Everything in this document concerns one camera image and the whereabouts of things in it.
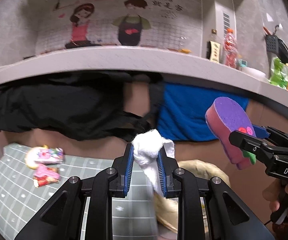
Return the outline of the white tissue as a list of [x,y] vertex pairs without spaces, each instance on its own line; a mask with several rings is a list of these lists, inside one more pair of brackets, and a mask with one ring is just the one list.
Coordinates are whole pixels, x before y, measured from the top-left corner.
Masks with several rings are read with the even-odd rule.
[[132,141],[134,161],[151,182],[154,191],[163,196],[157,165],[158,152],[162,147],[168,157],[174,158],[174,142],[160,135],[156,129],[135,136]]

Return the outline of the purple pink sponge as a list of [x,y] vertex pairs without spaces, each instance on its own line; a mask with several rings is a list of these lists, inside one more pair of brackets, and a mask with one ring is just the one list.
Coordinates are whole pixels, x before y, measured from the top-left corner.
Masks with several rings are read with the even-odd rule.
[[213,135],[220,140],[230,162],[239,170],[256,163],[254,154],[240,150],[229,142],[229,135],[233,131],[256,136],[248,115],[236,101],[224,96],[216,98],[206,111],[205,120]]

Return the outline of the green checked table mat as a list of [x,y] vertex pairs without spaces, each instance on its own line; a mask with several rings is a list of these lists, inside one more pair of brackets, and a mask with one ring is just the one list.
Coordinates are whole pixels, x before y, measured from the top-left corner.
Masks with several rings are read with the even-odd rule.
[[[69,177],[78,176],[81,179],[94,177],[113,164],[109,159],[67,155],[64,163],[57,166],[60,181],[35,187],[34,170],[25,163],[26,153],[30,149],[28,146],[10,144],[4,147],[0,159],[0,233],[5,239],[14,239]],[[133,165],[127,197],[114,198],[112,204],[114,239],[157,238],[153,188],[137,164]]]

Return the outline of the pink tissue pack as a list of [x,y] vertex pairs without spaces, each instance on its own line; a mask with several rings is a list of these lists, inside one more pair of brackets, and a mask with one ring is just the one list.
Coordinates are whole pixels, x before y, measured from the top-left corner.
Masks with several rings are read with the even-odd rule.
[[61,148],[38,149],[36,162],[42,164],[61,164],[64,162],[64,151]]

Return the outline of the black utensil holder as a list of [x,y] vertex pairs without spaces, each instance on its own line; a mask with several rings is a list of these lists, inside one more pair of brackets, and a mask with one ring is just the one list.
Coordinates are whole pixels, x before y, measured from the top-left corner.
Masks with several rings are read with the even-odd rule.
[[282,30],[283,26],[278,24],[274,27],[274,31],[270,32],[265,26],[263,26],[266,42],[266,50],[269,53],[276,55],[280,61],[284,64],[288,63],[288,47],[285,42],[280,39],[276,33],[278,30]]

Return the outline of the clear oil bottle yellow label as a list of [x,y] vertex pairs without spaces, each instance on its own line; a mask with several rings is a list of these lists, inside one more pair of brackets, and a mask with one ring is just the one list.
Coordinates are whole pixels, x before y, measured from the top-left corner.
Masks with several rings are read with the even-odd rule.
[[211,62],[220,63],[222,52],[222,42],[217,35],[216,29],[211,29],[211,33],[207,38],[206,58]]

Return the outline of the yellow round lid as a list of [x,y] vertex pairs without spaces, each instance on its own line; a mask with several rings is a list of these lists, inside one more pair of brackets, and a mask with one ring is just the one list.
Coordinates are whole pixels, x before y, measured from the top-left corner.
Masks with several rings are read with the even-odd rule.
[[49,148],[44,145],[43,147],[33,147],[25,155],[24,161],[26,165],[36,170],[40,163],[44,164],[43,161],[48,153]]

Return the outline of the cartoon couple wall sticker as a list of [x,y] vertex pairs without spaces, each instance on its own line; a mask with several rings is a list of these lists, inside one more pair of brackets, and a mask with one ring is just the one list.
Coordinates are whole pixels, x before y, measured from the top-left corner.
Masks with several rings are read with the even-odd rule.
[[40,26],[51,49],[138,46],[180,50],[187,42],[181,0],[56,0]]

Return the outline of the green vegetable bag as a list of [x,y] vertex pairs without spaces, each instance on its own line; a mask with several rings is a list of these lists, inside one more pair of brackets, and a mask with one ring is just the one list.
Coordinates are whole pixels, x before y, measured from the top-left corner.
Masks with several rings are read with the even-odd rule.
[[282,63],[277,56],[271,60],[269,83],[288,90],[288,63]]

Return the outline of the bottle of red chillies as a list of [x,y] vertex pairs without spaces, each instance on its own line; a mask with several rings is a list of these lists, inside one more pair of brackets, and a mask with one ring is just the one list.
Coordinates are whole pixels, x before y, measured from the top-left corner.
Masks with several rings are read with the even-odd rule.
[[224,49],[224,64],[228,67],[236,69],[238,51],[234,31],[231,28],[227,29],[223,41],[223,49]]

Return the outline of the black hanging apron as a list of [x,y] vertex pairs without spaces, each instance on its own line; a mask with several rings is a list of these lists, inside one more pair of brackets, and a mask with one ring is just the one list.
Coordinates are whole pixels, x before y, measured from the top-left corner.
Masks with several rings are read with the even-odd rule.
[[[124,86],[148,83],[150,108],[144,116],[124,110]],[[127,142],[152,129],[164,100],[159,73],[128,71],[62,72],[0,85],[0,131],[59,132],[77,140],[117,137]]]

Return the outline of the blue hanging towel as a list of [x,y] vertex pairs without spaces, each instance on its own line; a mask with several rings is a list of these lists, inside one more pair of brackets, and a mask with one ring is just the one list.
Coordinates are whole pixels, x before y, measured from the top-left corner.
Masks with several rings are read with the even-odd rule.
[[249,99],[234,93],[179,83],[165,83],[164,102],[160,107],[156,129],[160,135],[173,141],[206,142],[216,137],[209,130],[205,113],[220,97],[236,101],[244,110]]

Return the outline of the grey stone countertop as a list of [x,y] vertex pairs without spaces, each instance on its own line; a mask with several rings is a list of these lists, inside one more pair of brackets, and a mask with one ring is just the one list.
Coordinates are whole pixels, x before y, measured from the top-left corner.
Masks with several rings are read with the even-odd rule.
[[153,48],[104,46],[54,51],[0,66],[0,84],[31,76],[83,70],[161,73],[168,82],[242,94],[288,118],[288,90],[198,56]]

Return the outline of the small red snack packet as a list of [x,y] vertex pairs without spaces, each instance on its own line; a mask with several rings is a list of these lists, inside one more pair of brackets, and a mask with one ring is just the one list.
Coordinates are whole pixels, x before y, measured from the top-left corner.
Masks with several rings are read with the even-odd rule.
[[49,185],[51,183],[58,183],[60,181],[60,174],[58,168],[48,167],[39,164],[33,176],[33,184],[35,187]]

